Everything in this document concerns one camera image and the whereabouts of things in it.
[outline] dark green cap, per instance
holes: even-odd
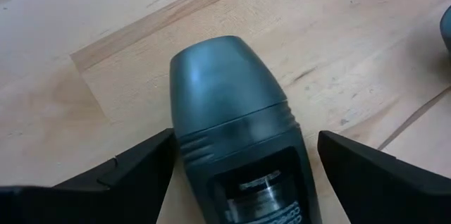
[[[208,39],[175,55],[170,79],[177,137],[287,99],[259,57],[234,36]]]

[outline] wooden table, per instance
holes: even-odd
[[[169,61],[220,35],[270,68],[316,151],[332,130],[451,177],[451,0],[0,0],[0,185],[55,185],[171,126]],[[175,169],[159,223],[202,223]]]

